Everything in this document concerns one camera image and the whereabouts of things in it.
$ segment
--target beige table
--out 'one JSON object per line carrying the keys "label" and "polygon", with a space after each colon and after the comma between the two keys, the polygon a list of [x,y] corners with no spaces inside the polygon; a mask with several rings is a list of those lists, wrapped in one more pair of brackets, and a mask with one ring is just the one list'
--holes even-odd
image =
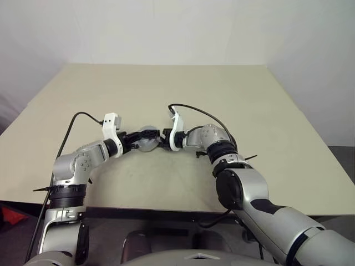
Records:
{"label": "beige table", "polygon": [[[71,64],[0,137],[0,200],[42,203],[55,154],[72,115],[116,112],[127,132],[172,127],[167,105],[185,103],[220,118],[267,180],[270,199],[306,214],[354,214],[355,187],[303,113],[264,66]],[[186,129],[211,122],[178,108]],[[79,117],[64,153],[102,139]],[[93,173],[87,206],[223,211],[207,157],[132,151]]]}

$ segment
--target red object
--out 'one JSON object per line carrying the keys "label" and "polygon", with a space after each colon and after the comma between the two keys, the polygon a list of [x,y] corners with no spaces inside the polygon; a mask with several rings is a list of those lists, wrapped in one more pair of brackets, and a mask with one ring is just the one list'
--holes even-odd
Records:
{"label": "red object", "polygon": [[11,225],[17,224],[21,220],[25,220],[28,217],[10,209],[2,207],[2,213],[4,214],[4,221],[9,222]]}

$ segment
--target black cable tie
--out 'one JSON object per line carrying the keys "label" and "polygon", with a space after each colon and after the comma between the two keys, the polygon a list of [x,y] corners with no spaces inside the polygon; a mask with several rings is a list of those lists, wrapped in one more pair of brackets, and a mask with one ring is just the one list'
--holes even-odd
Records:
{"label": "black cable tie", "polygon": [[253,158],[255,158],[257,155],[253,155],[253,156],[250,156],[250,157],[246,157],[244,160],[250,160],[250,159],[253,159]]}
{"label": "black cable tie", "polygon": [[34,191],[34,192],[36,192],[36,191],[50,191],[50,190],[52,190],[52,188],[53,188],[53,187],[43,187],[43,188],[39,188],[39,189],[33,190],[33,191]]}
{"label": "black cable tie", "polygon": [[207,153],[203,151],[196,151],[196,158],[200,158],[200,156],[205,156],[205,155],[207,155]]}

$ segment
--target white wall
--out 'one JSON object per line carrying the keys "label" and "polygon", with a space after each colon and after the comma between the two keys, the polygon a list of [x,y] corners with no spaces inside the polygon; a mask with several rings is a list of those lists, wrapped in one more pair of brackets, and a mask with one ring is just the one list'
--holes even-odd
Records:
{"label": "white wall", "polygon": [[353,0],[0,0],[0,124],[65,62],[267,64],[329,145],[354,146]]}

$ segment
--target wire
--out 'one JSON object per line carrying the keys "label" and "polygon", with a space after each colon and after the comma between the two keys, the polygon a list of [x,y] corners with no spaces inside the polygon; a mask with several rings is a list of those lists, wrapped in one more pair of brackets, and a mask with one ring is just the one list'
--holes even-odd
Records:
{"label": "wire", "polygon": [[215,220],[212,221],[211,223],[204,224],[205,223],[204,220],[200,219],[197,222],[197,224],[199,225],[199,227],[202,227],[202,228],[210,228],[210,227],[215,226],[216,224],[218,224],[224,218],[226,218],[230,212],[231,212],[231,209],[228,209],[226,212],[224,212],[221,215],[217,216],[215,218]]}
{"label": "wire", "polygon": [[[64,145],[65,145],[65,143],[66,143],[66,141],[67,141],[67,139],[68,139],[68,136],[69,136],[69,133],[70,133],[72,127],[73,127],[74,121],[75,121],[75,119],[77,118],[77,116],[78,116],[78,115],[81,115],[81,114],[87,115],[88,117],[90,117],[92,120],[94,120],[94,121],[95,121],[96,123],[98,123],[99,125],[102,125],[102,124],[103,124],[103,121],[97,120],[97,119],[94,118],[93,116],[89,115],[87,112],[78,112],[78,113],[76,113],[76,114],[73,116],[72,120],[70,121],[70,124],[69,124],[68,129],[67,129],[67,133],[65,133],[64,139],[63,139],[63,141],[62,141],[62,144],[61,144],[61,146],[60,146],[60,148],[59,148],[59,150],[58,150],[58,153],[57,153],[57,156],[55,157],[55,159],[57,159],[57,158],[62,154],[62,151],[63,151],[63,149],[64,149]],[[52,176],[50,177],[50,185],[49,185],[49,187],[48,187],[47,194],[46,194],[45,199],[44,199],[44,202],[43,202],[43,204],[42,204],[42,208],[40,209],[40,213],[39,213],[37,222],[36,222],[36,224],[35,224],[35,227],[34,227],[34,230],[33,230],[33,233],[32,233],[31,242],[29,243],[29,246],[28,246],[28,249],[27,249],[26,258],[25,258],[25,261],[24,261],[25,263],[26,263],[27,261],[29,261],[30,258],[31,258],[31,254],[32,254],[33,246],[34,246],[34,241],[35,241],[36,236],[37,236],[37,233],[38,233],[39,225],[40,225],[40,222],[41,222],[41,220],[42,220],[45,207],[46,207],[46,205],[47,205],[47,203],[48,203],[48,199],[49,199],[49,195],[50,195],[50,188],[51,188],[52,185],[53,185],[53,178],[54,178],[54,174],[53,174],[53,172],[52,172]]]}
{"label": "wire", "polygon": [[260,259],[264,259],[264,253],[262,251],[262,245],[260,244],[260,242],[258,241],[259,243],[259,253],[260,253]]}
{"label": "wire", "polygon": [[230,141],[234,144],[234,147],[236,149],[236,151],[238,152],[238,148],[237,148],[237,143],[235,141],[235,139],[233,138],[233,136],[230,134],[229,130],[227,129],[227,127],[218,119],[216,118],[215,116],[209,114],[208,112],[205,112],[199,108],[196,108],[196,107],[193,107],[191,105],[187,105],[187,104],[169,104],[168,105],[168,108],[170,110],[170,112],[172,112],[173,114],[175,114],[175,110],[172,108],[172,106],[182,106],[182,107],[186,107],[186,108],[190,108],[190,109],[193,109],[195,111],[198,111],[198,112],[201,112],[203,113],[204,115],[207,115],[209,116],[210,118],[214,119],[218,124],[221,125],[221,127],[223,127],[223,129],[226,131]]}

